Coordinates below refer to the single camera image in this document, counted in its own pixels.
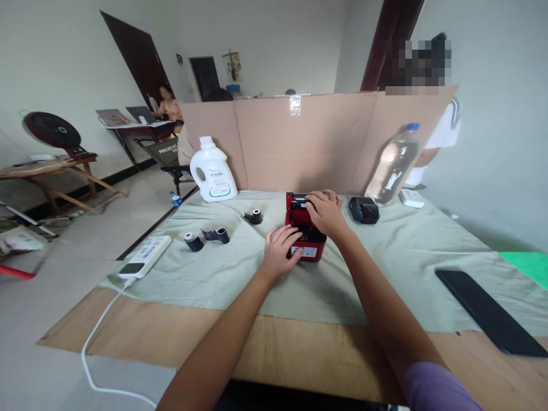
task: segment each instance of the white charging cable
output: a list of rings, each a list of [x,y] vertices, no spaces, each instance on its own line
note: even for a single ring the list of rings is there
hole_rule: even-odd
[[[126,288],[130,287],[135,282],[136,279],[137,278],[135,278],[135,277],[132,277],[132,278],[128,279],[124,283],[124,287],[120,291],[118,291],[118,294],[116,295],[116,297],[114,297],[114,299],[109,303],[109,305],[107,305],[107,308],[104,309],[103,314],[99,318],[99,321],[97,321],[97,324],[95,324],[94,329],[91,331],[90,336],[87,338],[87,340],[84,344],[84,347],[82,348],[82,364],[84,365],[84,371],[86,372],[87,381],[90,383],[90,387],[94,391],[111,393],[111,394],[120,394],[120,395],[125,395],[125,396],[128,396],[128,397],[137,398],[139,400],[143,400],[144,402],[150,404],[154,409],[156,409],[156,407],[158,407],[158,405],[153,400],[151,400],[150,398],[148,398],[144,395],[133,393],[131,391],[124,391],[124,390],[113,389],[113,388],[102,388],[102,387],[96,386],[94,381],[93,381],[93,378],[91,377],[90,369],[89,369],[89,367],[87,365],[87,362],[86,362],[87,346],[89,345],[89,343],[91,341],[91,338],[93,337],[93,334],[95,334],[95,331],[97,331],[97,329],[99,328],[99,324],[101,324],[101,321],[103,321],[103,319],[106,316],[108,310],[112,307],[114,302],[116,302],[118,297],[122,295],[122,292]]]

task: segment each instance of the black ribbon roll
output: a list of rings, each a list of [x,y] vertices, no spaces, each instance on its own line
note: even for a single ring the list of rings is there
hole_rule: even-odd
[[[202,233],[204,234],[204,238],[208,241],[219,240],[223,244],[226,244],[230,241],[230,238],[228,238],[227,229],[224,227],[212,231],[202,230]]]
[[[204,248],[204,243],[202,243],[200,237],[195,237],[192,233],[186,233],[184,235],[184,241],[192,252],[197,252]]]
[[[253,210],[253,214],[244,213],[244,218],[248,220],[251,224],[257,225],[263,222],[263,215],[258,208]]]

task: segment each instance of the wall decoration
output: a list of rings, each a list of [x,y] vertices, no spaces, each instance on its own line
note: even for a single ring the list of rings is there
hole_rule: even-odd
[[[231,49],[228,49],[228,54],[223,55],[224,68],[227,70],[228,80],[241,81],[241,63],[240,54],[233,53]]]

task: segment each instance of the green mat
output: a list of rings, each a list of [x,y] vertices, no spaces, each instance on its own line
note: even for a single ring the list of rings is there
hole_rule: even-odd
[[[548,255],[543,253],[501,252],[509,263],[548,290]]]

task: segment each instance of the hand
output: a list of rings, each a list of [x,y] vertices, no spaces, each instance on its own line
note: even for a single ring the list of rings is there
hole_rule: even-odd
[[[307,203],[307,210],[312,222],[323,234],[333,239],[345,229],[349,229],[343,217],[343,200],[334,191],[312,191],[305,198],[312,202]]]
[[[297,249],[289,260],[286,257],[289,248],[303,235],[297,230],[296,227],[285,225],[280,229],[272,228],[267,234],[263,263],[257,274],[267,277],[272,284],[291,271],[301,258],[302,248]]]

